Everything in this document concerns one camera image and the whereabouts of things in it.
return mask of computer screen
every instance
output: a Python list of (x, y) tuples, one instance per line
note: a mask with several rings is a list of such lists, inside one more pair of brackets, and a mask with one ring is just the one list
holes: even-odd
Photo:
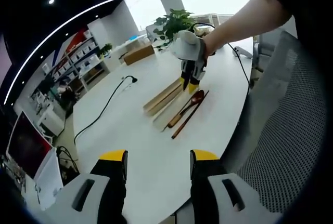
[(9, 156), (33, 179), (51, 148), (51, 145), (22, 112), (11, 133)]

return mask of mesh chair back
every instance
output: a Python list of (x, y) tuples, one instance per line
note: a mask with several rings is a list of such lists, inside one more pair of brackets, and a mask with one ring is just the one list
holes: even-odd
[(283, 212), (295, 200), (314, 167), (327, 123), (321, 76), (315, 64), (290, 34), (283, 32), (272, 60), (255, 86), (284, 95), (263, 124), (258, 145), (236, 172), (255, 188), (271, 212)]

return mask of green plant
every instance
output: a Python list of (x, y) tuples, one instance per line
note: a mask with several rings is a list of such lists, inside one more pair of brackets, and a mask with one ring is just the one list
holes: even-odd
[(174, 41), (176, 33), (180, 30), (188, 30), (195, 23), (195, 20), (189, 17), (191, 14), (191, 12), (187, 12), (184, 9), (170, 9), (169, 15), (164, 15), (163, 18), (159, 17), (156, 19), (155, 24), (162, 26), (163, 29), (155, 29), (153, 32), (159, 35), (161, 40), (165, 41), (163, 45), (156, 46), (159, 51), (168, 47)]
[(105, 46), (97, 52), (97, 55), (98, 56), (105, 55), (105, 54), (108, 53), (109, 50), (112, 50), (112, 44), (111, 43), (105, 44)]

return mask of black cable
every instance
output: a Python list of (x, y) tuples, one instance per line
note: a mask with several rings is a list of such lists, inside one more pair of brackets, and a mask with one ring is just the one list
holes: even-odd
[(72, 158), (72, 156), (71, 156), (69, 150), (68, 150), (65, 146), (58, 146), (57, 149), (59, 149), (59, 153), (58, 153), (58, 157), (59, 157), (59, 159), (62, 159), (62, 158), (60, 158), (60, 154), (61, 154), (62, 152), (65, 153), (65, 154), (69, 157), (69, 159), (70, 159), (70, 161), (72, 162), (72, 164), (73, 164), (74, 168), (76, 169), (76, 171), (79, 173), (79, 168), (78, 168), (78, 166), (76, 165), (76, 162), (73, 160), (73, 158)]
[[(197, 22), (197, 23), (194, 23), (194, 24), (191, 26), (190, 31), (194, 33), (194, 26), (195, 26), (195, 25), (199, 25), (199, 24), (200, 24), (200, 25), (208, 25), (208, 26), (210, 26), (210, 27), (212, 27), (212, 28), (215, 29), (215, 27), (214, 27), (213, 25), (211, 25), (211, 24)], [(242, 62), (241, 62), (241, 60), (240, 60), (240, 56), (239, 56), (238, 52), (236, 52), (236, 50), (234, 49), (234, 47), (232, 47), (231, 44), (229, 44), (229, 43), (227, 43), (227, 44), (229, 45), (229, 47), (231, 47), (231, 49), (232, 49), (232, 50), (235, 52), (235, 54), (237, 55), (237, 58), (238, 58), (239, 63), (240, 63), (240, 66), (241, 66), (241, 68), (242, 68), (242, 70), (243, 70), (243, 72), (244, 72), (245, 78), (246, 78), (246, 80), (247, 80), (247, 82), (248, 82), (248, 93), (249, 93), (249, 89), (250, 89), (250, 81), (249, 81), (249, 79), (248, 79), (248, 77), (247, 77), (247, 75), (246, 75), (246, 72), (245, 72), (245, 70), (244, 70), (243, 64), (242, 64)]]
[(106, 105), (104, 106), (103, 110), (101, 111), (100, 115), (91, 123), (89, 124), (87, 127), (83, 128), (79, 133), (77, 133), (77, 135), (74, 137), (74, 144), (76, 145), (76, 138), (79, 136), (79, 134), (81, 134), (82, 132), (84, 132), (86, 129), (88, 129), (90, 126), (92, 126), (94, 123), (97, 122), (97, 120), (102, 116), (103, 112), (105, 111), (106, 107), (108, 106), (111, 98), (113, 97), (113, 95), (116, 93), (117, 89), (121, 86), (121, 84), (126, 80), (126, 78), (131, 77), (132, 78), (132, 83), (137, 82), (137, 78), (129, 75), (126, 76), (120, 83), (119, 85), (116, 87), (116, 89), (113, 91), (111, 97), (109, 98), (108, 102), (106, 103)]
[(64, 160), (64, 161), (70, 161), (70, 162), (72, 161), (71, 159), (62, 158), (62, 157), (60, 157), (59, 159), (60, 159), (60, 160)]

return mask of white table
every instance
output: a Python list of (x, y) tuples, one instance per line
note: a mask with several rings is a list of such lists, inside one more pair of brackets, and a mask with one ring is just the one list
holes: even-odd
[[(252, 52), (252, 38), (236, 42)], [(252, 60), (241, 57), (250, 77)], [(89, 173), (98, 157), (106, 152), (129, 152), (127, 194), (123, 215), (129, 223), (157, 224), (173, 214), (190, 198), (190, 150), (202, 149), (221, 156), (239, 120), (248, 84), (239, 61), (229, 46), (209, 58), (200, 88), (210, 93), (177, 136), (172, 129), (158, 132), (143, 105), (181, 74), (181, 61), (169, 52), (151, 55), (130, 66), (125, 64), (106, 76), (74, 106), (74, 133), (90, 124), (101, 112), (121, 77), (124, 82), (104, 114), (76, 140), (79, 162)]]

